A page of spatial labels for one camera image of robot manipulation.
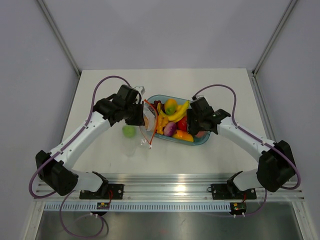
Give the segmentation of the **clear orange zip top bag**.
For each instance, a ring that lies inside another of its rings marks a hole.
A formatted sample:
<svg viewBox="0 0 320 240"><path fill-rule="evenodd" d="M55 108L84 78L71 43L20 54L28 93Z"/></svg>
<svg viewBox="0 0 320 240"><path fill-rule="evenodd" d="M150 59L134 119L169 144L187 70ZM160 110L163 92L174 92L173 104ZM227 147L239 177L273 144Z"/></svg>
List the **clear orange zip top bag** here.
<svg viewBox="0 0 320 240"><path fill-rule="evenodd" d="M155 108L146 100L143 104L144 125L132 125L136 128L136 135L133 138L126 138L122 132L121 150L127 157L132 157L137 149L144 151L152 148L152 142L156 133L158 114Z"/></svg>

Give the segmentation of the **green round vegetable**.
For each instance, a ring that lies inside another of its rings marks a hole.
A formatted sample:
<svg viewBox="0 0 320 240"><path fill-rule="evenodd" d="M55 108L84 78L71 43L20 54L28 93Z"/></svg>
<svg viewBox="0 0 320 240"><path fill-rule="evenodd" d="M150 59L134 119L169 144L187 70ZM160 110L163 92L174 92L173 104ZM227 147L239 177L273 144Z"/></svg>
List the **green round vegetable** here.
<svg viewBox="0 0 320 240"><path fill-rule="evenodd" d="M137 131L136 128L132 125L124 125L122 127L122 133L124 137L131 139L136 136Z"/></svg>

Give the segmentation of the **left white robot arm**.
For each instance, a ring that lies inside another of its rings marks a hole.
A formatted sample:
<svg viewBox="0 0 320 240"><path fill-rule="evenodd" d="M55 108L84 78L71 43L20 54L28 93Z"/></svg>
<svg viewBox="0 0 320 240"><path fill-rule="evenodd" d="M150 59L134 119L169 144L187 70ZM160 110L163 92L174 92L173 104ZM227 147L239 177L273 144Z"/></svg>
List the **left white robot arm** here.
<svg viewBox="0 0 320 240"><path fill-rule="evenodd" d="M94 101L88 119L71 136L50 152L37 153L39 178L60 196L89 191L95 198L103 199L108 194L109 181L98 172L74 171L73 167L96 138L114 124L124 120L129 125L144 125L144 93L143 86L132 88L124 84L117 93Z"/></svg>

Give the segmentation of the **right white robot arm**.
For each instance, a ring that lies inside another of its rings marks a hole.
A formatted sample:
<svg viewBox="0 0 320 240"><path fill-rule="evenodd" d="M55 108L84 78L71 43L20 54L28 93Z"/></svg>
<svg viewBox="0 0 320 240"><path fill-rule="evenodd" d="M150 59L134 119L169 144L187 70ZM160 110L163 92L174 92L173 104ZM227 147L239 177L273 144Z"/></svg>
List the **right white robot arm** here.
<svg viewBox="0 0 320 240"><path fill-rule="evenodd" d="M256 170L239 171L225 183L226 193L240 199L249 189L264 188L276 192L297 173L290 145L274 142L238 125L223 109L214 110L204 97L193 97L187 110L187 131L191 135L212 132L249 153L258 164Z"/></svg>

